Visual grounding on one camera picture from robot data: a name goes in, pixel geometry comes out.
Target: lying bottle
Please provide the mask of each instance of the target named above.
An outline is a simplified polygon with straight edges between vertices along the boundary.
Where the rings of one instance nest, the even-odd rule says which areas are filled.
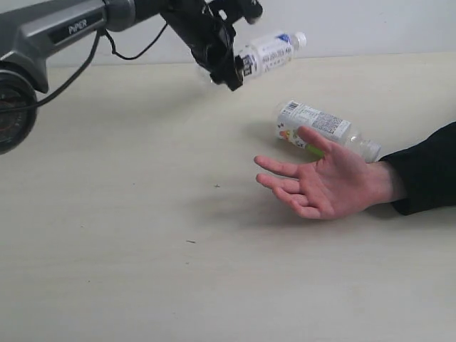
[[[244,62],[244,67],[240,70],[244,83],[285,66],[306,45],[307,39],[302,32],[277,32],[254,39],[237,54]],[[204,84],[214,85],[209,73],[199,66],[197,68],[199,79]]]
[[[342,120],[334,115],[322,112],[295,101],[281,103],[276,123],[276,136],[279,139],[309,150],[322,157],[323,153],[314,146],[307,144],[297,134],[299,127],[310,127],[325,138],[347,147],[352,152],[360,155],[366,162],[376,162],[381,146],[371,140],[364,139],[361,131],[347,120]]]

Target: table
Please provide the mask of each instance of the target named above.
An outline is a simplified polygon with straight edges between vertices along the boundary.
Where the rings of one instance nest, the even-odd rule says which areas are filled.
[[[455,89],[453,53],[302,59],[234,93],[90,68],[1,157],[0,340],[456,341],[453,208],[302,220],[252,161],[309,158],[274,137],[283,100],[386,154],[454,121]]]

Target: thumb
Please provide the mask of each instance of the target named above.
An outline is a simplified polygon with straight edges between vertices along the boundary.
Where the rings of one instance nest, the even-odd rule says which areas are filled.
[[[318,148],[321,152],[330,153],[333,143],[312,128],[301,126],[298,129],[299,137],[306,143]]]

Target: human hand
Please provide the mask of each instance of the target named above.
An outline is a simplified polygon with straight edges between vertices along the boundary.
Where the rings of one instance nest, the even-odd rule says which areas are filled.
[[[405,196],[398,176],[386,163],[367,164],[361,156],[311,128],[301,127],[298,134],[321,150],[324,157],[297,165],[257,156],[255,163],[285,177],[258,174],[256,180],[299,216],[338,219]]]

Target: wrist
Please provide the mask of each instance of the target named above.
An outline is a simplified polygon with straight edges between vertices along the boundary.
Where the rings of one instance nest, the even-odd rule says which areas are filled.
[[[406,196],[401,178],[387,162],[369,164],[368,184],[372,205],[403,200]]]

